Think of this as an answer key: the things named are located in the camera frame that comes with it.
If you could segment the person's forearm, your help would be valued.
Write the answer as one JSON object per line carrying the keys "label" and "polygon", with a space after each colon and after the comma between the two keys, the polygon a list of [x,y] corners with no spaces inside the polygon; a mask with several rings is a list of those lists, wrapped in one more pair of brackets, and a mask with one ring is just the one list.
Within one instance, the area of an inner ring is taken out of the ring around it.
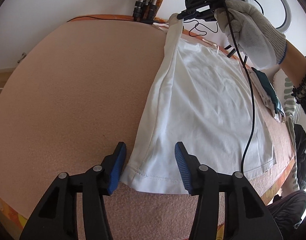
{"label": "person's forearm", "polygon": [[285,57],[280,68],[293,84],[292,96],[306,113],[306,56],[287,41]]}

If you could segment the grey knit gloved hand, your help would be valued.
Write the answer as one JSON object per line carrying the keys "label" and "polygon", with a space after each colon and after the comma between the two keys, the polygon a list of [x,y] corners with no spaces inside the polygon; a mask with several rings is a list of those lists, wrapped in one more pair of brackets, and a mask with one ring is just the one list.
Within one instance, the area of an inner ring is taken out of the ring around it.
{"label": "grey knit gloved hand", "polygon": [[247,55],[258,69],[281,64],[286,55],[286,37],[253,5],[241,0],[226,0],[214,16],[229,44]]}

